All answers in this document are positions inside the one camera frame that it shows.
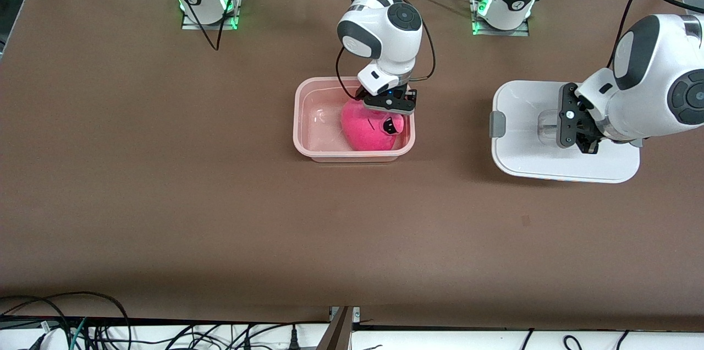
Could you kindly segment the pink plush toy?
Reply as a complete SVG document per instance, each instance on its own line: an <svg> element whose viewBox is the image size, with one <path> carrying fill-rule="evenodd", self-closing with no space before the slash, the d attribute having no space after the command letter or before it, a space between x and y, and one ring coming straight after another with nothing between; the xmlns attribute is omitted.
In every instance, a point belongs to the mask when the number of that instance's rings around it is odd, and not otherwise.
<svg viewBox="0 0 704 350"><path fill-rule="evenodd" d="M360 100L349 100L342 108L345 139L357 151L392 150L405 128L401 114L370 110Z"/></svg>

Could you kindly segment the white lower shelf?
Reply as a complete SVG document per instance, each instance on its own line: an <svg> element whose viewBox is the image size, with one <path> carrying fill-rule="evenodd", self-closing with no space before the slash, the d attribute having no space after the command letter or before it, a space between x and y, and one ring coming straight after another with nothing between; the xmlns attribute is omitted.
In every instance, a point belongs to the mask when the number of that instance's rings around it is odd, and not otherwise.
<svg viewBox="0 0 704 350"><path fill-rule="evenodd" d="M0 350L27 350L50 321L0 328ZM66 334L69 350L288 350L292 328L273 325L109 326ZM374 330L352 333L350 350L704 350L704 332Z"/></svg>

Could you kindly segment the right arm aluminium base plate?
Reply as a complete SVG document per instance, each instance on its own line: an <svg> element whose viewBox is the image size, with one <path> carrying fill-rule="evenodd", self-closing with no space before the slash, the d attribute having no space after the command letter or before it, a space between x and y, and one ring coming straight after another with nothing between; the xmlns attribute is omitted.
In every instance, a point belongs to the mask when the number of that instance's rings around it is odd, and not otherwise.
<svg viewBox="0 0 704 350"><path fill-rule="evenodd" d="M225 30L238 29L241 0L178 1L183 12L183 29L214 30L220 25Z"/></svg>

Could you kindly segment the white box lid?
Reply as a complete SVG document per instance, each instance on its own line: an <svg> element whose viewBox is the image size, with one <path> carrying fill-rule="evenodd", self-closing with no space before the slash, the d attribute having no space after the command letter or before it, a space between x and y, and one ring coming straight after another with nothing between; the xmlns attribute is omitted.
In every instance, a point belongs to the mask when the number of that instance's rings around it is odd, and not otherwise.
<svg viewBox="0 0 704 350"><path fill-rule="evenodd" d="M563 82L509 81L493 97L491 155L503 172L526 178L616 184L640 167L640 147L604 140L594 155L557 142L558 92Z"/></svg>

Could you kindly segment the left arm aluminium base plate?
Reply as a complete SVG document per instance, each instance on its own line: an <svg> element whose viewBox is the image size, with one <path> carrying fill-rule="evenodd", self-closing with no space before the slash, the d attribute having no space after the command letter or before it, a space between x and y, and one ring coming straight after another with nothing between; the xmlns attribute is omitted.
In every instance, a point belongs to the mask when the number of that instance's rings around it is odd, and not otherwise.
<svg viewBox="0 0 704 350"><path fill-rule="evenodd" d="M535 0L517 1L512 10L503 0L478 0L471 3L472 32L482 36L528 36L527 23Z"/></svg>

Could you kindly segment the aluminium frame post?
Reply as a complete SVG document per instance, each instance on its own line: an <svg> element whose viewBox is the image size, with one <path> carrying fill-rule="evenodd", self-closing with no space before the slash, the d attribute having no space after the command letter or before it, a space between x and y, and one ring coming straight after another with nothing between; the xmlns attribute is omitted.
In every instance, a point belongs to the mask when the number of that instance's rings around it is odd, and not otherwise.
<svg viewBox="0 0 704 350"><path fill-rule="evenodd" d="M350 338L360 322L359 307L331 307L330 323L315 350L350 350Z"/></svg>

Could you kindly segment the pink plastic box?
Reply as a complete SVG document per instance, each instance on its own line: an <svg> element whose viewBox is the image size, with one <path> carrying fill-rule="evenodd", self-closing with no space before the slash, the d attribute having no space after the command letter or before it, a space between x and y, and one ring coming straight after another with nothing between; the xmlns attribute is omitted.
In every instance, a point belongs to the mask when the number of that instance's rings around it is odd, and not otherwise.
<svg viewBox="0 0 704 350"><path fill-rule="evenodd" d="M349 89L360 86L353 76L315 77L303 81L294 97L293 142L298 152L319 163L386 163L409 152L416 140L415 117L403 117L390 150L355 150L347 141L342 112Z"/></svg>

